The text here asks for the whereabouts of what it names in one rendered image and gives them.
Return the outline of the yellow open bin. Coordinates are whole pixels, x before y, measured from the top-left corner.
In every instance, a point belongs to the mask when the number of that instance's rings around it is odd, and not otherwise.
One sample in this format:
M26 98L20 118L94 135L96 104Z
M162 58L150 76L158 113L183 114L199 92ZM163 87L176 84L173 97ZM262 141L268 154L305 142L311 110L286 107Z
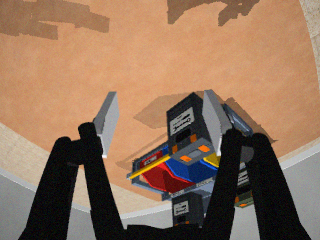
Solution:
M207 161L208 163L218 167L219 166L219 162L220 162L220 158L221 156L217 156L216 152L205 157L204 160Z

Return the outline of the blue bin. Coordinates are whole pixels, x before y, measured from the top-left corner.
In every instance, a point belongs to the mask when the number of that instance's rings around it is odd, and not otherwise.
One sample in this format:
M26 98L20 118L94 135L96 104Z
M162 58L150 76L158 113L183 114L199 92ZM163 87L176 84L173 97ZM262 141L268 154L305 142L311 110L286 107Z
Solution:
M163 156L166 154L168 154L168 145L163 148ZM185 164L173 158L166 160L165 163L168 165L174 175L194 183L198 183L207 178L210 178L216 175L218 171L218 167L213 166L204 159L190 166L186 166Z

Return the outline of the grey metal bin shelf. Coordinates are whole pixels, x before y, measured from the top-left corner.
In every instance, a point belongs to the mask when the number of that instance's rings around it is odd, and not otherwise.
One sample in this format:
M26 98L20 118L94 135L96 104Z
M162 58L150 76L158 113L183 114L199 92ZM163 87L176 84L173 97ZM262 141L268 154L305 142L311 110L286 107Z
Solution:
M252 137L252 135L254 134L252 128L236 112L234 112L226 103L224 105L222 105L222 108L223 108L224 112L230 117L231 122L233 123L233 125L236 129L238 128L241 132L246 134L246 137ZM242 133L242 135L245 136L243 133ZM187 192L193 192L193 193L200 194L200 195L202 195L202 198L203 198L204 214L206 214L208 204L209 204L209 201L211 198L211 194L213 191L214 181L215 181L216 175L212 176L206 180L203 180L199 183L196 183L192 186L189 186L187 188L184 188L182 190L174 192L172 194L169 194L169 192L151 187L148 183L140 181L140 175L130 179L131 174L140 169L140 162L141 161L145 160L146 158L150 157L151 155L155 154L156 152L158 152L160 150L162 151L163 148L166 147L167 145L168 145L168 141L163 143L159 147L155 148L151 152L147 153L146 155L142 156L141 158L137 159L136 161L134 161L132 163L132 172L130 172L126 175L126 179L131 181L131 185L134 185L134 186L161 194L162 195L162 202L166 201L166 200L171 201L172 200L171 198L180 196L180 195L185 194ZM197 188L199 188L199 189L197 189Z

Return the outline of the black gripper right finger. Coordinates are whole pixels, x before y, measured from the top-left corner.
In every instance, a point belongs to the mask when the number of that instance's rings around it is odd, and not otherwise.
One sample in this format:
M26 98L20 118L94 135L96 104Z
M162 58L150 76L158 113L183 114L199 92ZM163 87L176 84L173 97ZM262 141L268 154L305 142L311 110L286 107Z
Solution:
M260 240L311 240L268 137L243 136L212 90L204 90L202 115L221 158L198 240L230 240L240 162L245 162Z

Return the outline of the red open bin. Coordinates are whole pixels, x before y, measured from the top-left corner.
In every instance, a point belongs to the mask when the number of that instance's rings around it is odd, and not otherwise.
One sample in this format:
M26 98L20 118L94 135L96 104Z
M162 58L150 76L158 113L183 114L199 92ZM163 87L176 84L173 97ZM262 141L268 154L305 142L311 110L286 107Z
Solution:
M145 160L141 161L140 169L153 163L155 160L159 159L160 157L162 157L161 150L151 155L150 157L146 158ZM162 164L158 164L154 168L141 173L151 187L154 187L166 192L174 193L195 184L191 181L182 179L174 175L174 173L170 170L170 168L167 166L165 161L162 162Z

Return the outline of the yellow bar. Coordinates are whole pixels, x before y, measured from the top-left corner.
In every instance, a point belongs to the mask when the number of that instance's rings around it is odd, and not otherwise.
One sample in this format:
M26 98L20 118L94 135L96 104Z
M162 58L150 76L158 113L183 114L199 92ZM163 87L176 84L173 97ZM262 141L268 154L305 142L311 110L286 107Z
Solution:
M160 159L154 161L153 163L151 163L151 164L143 167L142 169L140 169L140 170L132 173L130 179L132 179L132 178L140 175L141 173L143 173L143 172L145 172L145 171L147 171L147 170L149 170L149 169L157 166L158 164L160 164L160 163L162 163L162 162L164 162L164 161L166 161L166 160L168 160L168 159L170 159L170 157L169 157L168 154L167 154L167 155L161 157Z

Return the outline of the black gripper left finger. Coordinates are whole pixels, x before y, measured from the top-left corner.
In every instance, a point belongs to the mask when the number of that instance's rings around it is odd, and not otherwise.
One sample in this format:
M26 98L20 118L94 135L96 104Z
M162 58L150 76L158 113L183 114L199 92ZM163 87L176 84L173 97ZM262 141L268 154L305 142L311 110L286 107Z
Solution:
M79 165L84 165L96 240L128 240L103 161L119 116L117 91L109 91L94 122L78 126L80 139L55 141L18 240L67 240Z

